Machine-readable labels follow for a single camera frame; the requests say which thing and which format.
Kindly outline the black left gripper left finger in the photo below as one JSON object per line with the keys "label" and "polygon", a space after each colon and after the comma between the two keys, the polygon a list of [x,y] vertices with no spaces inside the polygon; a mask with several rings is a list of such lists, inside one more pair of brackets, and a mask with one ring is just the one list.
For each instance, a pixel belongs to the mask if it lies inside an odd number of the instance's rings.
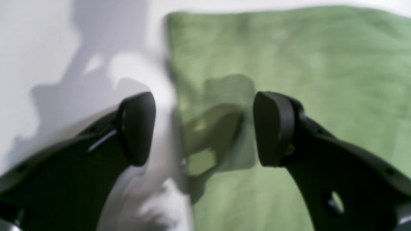
{"label": "black left gripper left finger", "polygon": [[156,117],[151,92],[125,98],[75,137],[1,176],[2,231],[94,231],[109,194],[149,157]]}

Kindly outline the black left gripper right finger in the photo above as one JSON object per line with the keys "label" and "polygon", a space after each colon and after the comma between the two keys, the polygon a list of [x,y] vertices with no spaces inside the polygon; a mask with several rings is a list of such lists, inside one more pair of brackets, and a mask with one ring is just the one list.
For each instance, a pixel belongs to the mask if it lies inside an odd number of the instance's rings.
{"label": "black left gripper right finger", "polygon": [[286,95],[257,92],[253,118],[261,165],[287,169],[316,231],[410,230],[410,178],[395,167],[334,137]]}

